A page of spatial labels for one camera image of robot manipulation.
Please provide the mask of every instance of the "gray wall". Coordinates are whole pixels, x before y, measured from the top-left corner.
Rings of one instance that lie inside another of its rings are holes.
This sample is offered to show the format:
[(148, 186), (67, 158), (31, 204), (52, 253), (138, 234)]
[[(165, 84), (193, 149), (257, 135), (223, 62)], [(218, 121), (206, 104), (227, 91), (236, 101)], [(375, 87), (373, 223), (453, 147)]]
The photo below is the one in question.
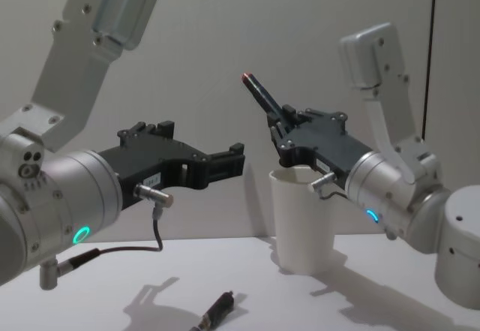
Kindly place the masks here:
[(480, 0), (436, 0), (427, 135), (445, 184), (480, 183)]
[[(0, 0), (0, 117), (29, 99), (65, 1)], [(161, 232), (272, 234), (268, 174), (278, 157), (241, 74), (254, 72), (280, 103), (347, 112), (350, 132), (373, 145), (360, 98), (344, 82), (338, 40), (377, 23), (397, 24), (420, 126), (430, 11), (431, 0), (159, 0), (142, 44), (111, 67), (85, 131), (64, 152), (115, 146), (117, 130), (140, 120), (174, 120), (175, 137), (206, 152), (241, 141), (244, 177), (205, 191), (169, 190), (175, 205)], [(337, 208), (339, 233), (377, 230), (348, 203)], [(146, 203), (132, 207), (96, 239), (150, 239), (150, 212)]]

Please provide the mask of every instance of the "white paper cup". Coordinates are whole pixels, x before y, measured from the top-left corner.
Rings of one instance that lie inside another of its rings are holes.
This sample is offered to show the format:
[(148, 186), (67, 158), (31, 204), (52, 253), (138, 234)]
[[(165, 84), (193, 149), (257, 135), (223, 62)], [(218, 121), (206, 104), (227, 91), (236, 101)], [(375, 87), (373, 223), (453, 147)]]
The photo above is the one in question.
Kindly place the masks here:
[(320, 176), (309, 167), (270, 172), (278, 260), (282, 269), (297, 275), (316, 275), (329, 267), (333, 210), (308, 190)]

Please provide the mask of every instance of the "white table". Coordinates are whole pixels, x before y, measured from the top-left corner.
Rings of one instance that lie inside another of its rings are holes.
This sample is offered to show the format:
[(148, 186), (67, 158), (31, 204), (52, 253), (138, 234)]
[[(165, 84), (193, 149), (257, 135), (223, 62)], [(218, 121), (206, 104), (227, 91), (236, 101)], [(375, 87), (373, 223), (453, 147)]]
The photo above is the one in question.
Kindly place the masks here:
[[(85, 244), (92, 247), (153, 242)], [(448, 301), (434, 282), (434, 257), (383, 235), (337, 236), (335, 266), (318, 279), (284, 275), (273, 239), (166, 241), (161, 254), (104, 255), (38, 287), (33, 269), (0, 288), (0, 329), (188, 331), (224, 292), (240, 293), (221, 331), (480, 329), (480, 311)]]

